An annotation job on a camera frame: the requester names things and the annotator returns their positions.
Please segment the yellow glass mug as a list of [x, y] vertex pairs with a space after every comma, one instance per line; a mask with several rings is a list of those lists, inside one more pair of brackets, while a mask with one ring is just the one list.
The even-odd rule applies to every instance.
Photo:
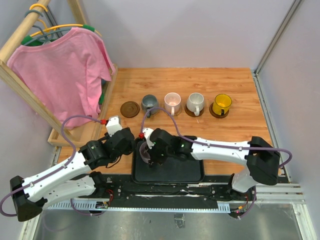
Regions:
[[227, 94], [218, 94], [213, 102], [212, 110], [215, 115], [224, 117], [230, 110], [232, 99]]

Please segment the purple glass mug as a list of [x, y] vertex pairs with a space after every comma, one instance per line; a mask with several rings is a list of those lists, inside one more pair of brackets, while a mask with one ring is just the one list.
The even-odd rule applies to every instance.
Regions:
[[142, 161], [146, 164], [149, 164], [150, 160], [151, 160], [150, 154], [148, 153], [148, 149], [149, 149], [149, 147], [148, 147], [147, 142], [143, 141], [142, 144], [140, 145], [140, 148], [139, 148], [139, 154], [140, 154]]

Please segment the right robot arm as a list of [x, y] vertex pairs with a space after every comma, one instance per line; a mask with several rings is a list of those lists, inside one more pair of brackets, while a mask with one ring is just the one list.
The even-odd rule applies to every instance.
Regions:
[[278, 183], [280, 154], [263, 138], [250, 141], [223, 142], [196, 136], [175, 136], [156, 128], [143, 128], [151, 162], [164, 163], [168, 158], [179, 161], [216, 160], [242, 165], [244, 169], [231, 176], [226, 188], [232, 200], [240, 199], [257, 184], [274, 186]]

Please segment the woven rattan coaster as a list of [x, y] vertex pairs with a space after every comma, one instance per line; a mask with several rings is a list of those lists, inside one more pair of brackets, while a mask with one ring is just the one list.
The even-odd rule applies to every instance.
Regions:
[[181, 106], [166, 106], [164, 109], [168, 112], [168, 115], [172, 117], [178, 116], [182, 112]]

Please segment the cream ceramic mug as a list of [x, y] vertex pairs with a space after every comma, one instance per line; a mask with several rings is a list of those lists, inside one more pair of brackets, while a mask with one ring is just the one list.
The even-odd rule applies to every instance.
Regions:
[[194, 92], [189, 95], [186, 107], [191, 113], [198, 117], [200, 115], [200, 112], [204, 109], [204, 104], [204, 96], [201, 93]]

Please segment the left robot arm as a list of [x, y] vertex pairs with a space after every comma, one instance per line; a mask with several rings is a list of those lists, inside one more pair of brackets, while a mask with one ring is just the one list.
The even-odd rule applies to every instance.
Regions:
[[58, 202], [77, 197], [103, 197], [109, 187], [101, 172], [95, 169], [129, 155], [135, 148], [130, 128], [118, 130], [103, 140], [91, 140], [73, 158], [38, 173], [10, 180], [15, 216], [19, 222], [38, 216], [44, 209]]

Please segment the grey ceramic mug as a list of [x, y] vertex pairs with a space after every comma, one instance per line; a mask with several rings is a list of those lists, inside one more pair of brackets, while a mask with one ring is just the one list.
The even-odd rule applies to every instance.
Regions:
[[[145, 96], [142, 98], [141, 108], [142, 108], [142, 110], [143, 110], [144, 113], [146, 113], [147, 110], [149, 110], [149, 109], [151, 109], [151, 108], [156, 108], [156, 107], [159, 107], [159, 102], [158, 102], [157, 98], [156, 98], [154, 95], [148, 94], [148, 95], [145, 95]], [[147, 118], [150, 118], [151, 116], [156, 115], [158, 112], [159, 112], [158, 109], [153, 109], [153, 110], [151, 110], [151, 111], [147, 114]]]

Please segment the pink ceramic mug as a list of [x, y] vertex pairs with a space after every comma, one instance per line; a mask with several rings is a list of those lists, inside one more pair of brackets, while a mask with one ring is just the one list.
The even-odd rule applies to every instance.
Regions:
[[172, 106], [172, 107], [179, 107], [181, 105], [181, 96], [176, 92], [170, 92], [165, 95], [164, 97], [164, 107]]

